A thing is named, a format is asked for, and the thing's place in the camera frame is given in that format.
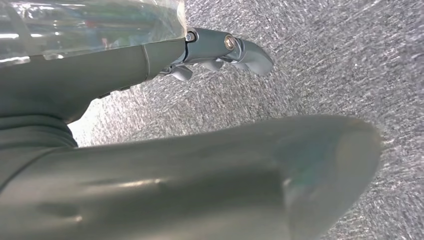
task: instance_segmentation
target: gray carpet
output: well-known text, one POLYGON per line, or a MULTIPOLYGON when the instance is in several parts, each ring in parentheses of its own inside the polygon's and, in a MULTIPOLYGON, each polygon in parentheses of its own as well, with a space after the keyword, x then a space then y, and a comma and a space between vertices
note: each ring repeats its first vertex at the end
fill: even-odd
POLYGON ((384 136, 382 169, 323 239, 424 240, 424 4, 419 0, 188 0, 190 25, 259 43, 257 77, 195 68, 96 100, 82 146, 213 131, 292 115, 355 116, 384 136))

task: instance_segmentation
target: speckled carpet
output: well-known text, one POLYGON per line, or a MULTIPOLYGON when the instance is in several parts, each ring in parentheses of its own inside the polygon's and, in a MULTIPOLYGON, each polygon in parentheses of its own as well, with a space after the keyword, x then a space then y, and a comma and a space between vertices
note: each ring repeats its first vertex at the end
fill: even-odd
POLYGON ((384 136, 382 169, 322 239, 424 240, 424 3, 419 0, 188 0, 191 26, 263 46, 274 71, 194 68, 92 103, 81 146, 213 131, 306 114, 355 116, 384 136))

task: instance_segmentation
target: bolt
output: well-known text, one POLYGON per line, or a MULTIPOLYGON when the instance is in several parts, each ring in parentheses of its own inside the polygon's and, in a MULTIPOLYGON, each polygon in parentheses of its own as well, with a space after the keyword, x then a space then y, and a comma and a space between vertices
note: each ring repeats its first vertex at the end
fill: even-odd
POLYGON ((225 36, 225 47, 228 50, 234 50, 236 48, 236 40, 233 36, 227 35, 225 36))
POLYGON ((189 31, 187 35, 185 36, 185 41, 194 42, 195 40, 196 40, 196 35, 193 32, 189 31))

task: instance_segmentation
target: clear plastic wrap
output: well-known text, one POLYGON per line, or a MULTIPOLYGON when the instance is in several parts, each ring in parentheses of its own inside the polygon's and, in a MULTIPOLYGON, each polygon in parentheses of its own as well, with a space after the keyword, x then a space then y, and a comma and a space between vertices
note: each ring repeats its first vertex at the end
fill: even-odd
POLYGON ((184 0, 0 0, 0 67, 184 38, 184 0))

